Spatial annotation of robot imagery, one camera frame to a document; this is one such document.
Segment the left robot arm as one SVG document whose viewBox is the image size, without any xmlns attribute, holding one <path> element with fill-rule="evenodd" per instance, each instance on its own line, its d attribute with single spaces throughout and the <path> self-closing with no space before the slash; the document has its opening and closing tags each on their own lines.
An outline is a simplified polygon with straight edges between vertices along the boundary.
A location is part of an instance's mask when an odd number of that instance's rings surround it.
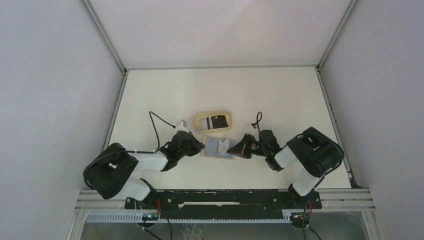
<svg viewBox="0 0 424 240">
<path fill-rule="evenodd" d="M 83 180 L 105 200 L 125 196 L 149 209 L 157 200 L 154 188 L 146 180 L 132 177 L 132 174 L 168 171 L 176 167 L 182 158 L 195 156 L 204 148 L 205 145 L 191 132 L 183 130 L 156 152 L 129 150 L 115 142 L 84 169 Z"/>
</svg>

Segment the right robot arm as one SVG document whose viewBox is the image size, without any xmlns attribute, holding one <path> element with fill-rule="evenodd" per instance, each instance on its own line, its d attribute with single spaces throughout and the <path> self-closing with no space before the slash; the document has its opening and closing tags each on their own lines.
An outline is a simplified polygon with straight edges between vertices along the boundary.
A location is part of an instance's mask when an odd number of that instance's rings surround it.
<svg viewBox="0 0 424 240">
<path fill-rule="evenodd" d="M 294 136 L 284 146 L 278 144 L 270 129 L 261 130 L 258 139 L 247 133 L 226 152 L 244 159 L 250 159 L 253 155 L 265 157 L 268 166 L 277 172 L 299 162 L 303 169 L 289 186 L 289 203 L 295 208 L 302 208 L 308 203 L 308 194 L 315 190 L 326 175 L 340 167 L 345 157 L 338 143 L 312 126 Z"/>
</svg>

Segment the blue grey credit card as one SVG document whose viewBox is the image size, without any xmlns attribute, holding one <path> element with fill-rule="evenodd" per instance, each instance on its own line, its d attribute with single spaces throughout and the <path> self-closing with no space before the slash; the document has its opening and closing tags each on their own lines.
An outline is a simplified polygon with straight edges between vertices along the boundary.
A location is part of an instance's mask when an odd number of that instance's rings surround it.
<svg viewBox="0 0 424 240">
<path fill-rule="evenodd" d="M 219 158 L 229 158 L 230 154 L 227 153 L 230 148 L 230 139 L 229 138 L 219 138 L 218 147 L 217 147 L 217 157 Z"/>
</svg>

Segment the beige leather card holder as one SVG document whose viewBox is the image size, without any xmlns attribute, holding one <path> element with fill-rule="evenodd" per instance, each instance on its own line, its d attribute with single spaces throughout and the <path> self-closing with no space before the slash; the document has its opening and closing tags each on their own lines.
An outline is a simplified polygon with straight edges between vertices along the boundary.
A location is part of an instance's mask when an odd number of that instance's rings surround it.
<svg viewBox="0 0 424 240">
<path fill-rule="evenodd" d="M 234 160 L 235 156 L 227 153 L 227 151 L 234 147 L 238 141 L 232 138 L 218 138 L 213 136 L 204 136 L 202 139 L 204 149 L 200 152 L 202 157 Z"/>
</svg>

